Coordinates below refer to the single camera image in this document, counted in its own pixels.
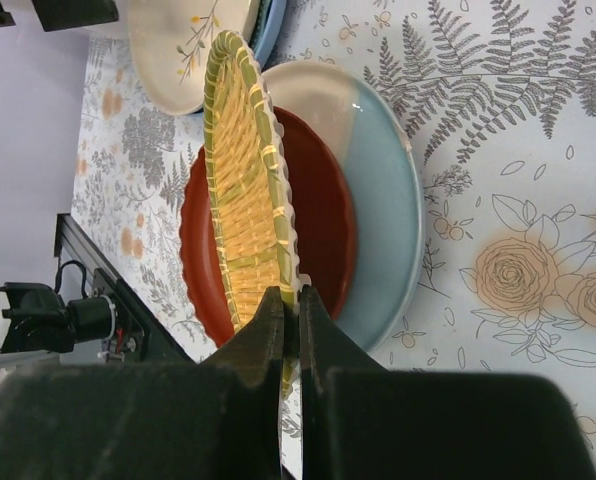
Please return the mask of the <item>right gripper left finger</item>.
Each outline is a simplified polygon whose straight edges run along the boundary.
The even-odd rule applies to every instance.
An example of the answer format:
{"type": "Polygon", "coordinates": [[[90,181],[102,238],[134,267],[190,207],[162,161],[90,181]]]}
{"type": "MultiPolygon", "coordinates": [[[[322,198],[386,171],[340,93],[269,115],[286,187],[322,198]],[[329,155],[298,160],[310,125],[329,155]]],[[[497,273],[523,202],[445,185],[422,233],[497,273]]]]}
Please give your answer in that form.
{"type": "Polygon", "coordinates": [[[45,366],[0,389],[0,479],[279,479],[285,305],[201,363],[45,366]]]}

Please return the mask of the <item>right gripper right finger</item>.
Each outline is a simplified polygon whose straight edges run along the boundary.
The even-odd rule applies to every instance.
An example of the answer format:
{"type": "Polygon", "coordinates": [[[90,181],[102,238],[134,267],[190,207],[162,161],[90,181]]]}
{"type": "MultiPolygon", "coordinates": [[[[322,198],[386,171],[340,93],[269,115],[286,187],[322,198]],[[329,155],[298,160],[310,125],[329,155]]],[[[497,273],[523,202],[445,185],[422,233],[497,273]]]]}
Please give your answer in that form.
{"type": "Polygon", "coordinates": [[[300,296],[306,479],[593,479],[571,407],[531,375],[390,371],[300,296]]]}

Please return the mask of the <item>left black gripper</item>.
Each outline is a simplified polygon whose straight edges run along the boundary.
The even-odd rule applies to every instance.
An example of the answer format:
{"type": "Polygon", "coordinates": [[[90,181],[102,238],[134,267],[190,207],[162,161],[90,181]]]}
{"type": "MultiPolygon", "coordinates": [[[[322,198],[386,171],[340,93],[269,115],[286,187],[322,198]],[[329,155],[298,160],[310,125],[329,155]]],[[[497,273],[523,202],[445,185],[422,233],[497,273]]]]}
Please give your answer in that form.
{"type": "MultiPolygon", "coordinates": [[[[18,1],[24,11],[30,11],[38,18],[45,32],[77,29],[115,23],[119,21],[119,10],[115,1],[108,0],[32,0],[18,1]]],[[[15,26],[11,10],[0,1],[0,29],[15,26]]]]}

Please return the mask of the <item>woven bamboo pattern plate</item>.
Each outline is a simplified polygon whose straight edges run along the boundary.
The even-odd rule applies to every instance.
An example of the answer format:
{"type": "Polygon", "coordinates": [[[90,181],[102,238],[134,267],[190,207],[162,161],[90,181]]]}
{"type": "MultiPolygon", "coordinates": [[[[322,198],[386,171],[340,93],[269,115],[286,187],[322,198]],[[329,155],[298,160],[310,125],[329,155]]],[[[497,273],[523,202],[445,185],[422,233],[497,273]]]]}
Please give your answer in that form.
{"type": "Polygon", "coordinates": [[[253,51],[235,31],[220,32],[209,50],[203,121],[218,266],[240,331],[269,287],[296,310],[302,283],[284,128],[253,51]]]}

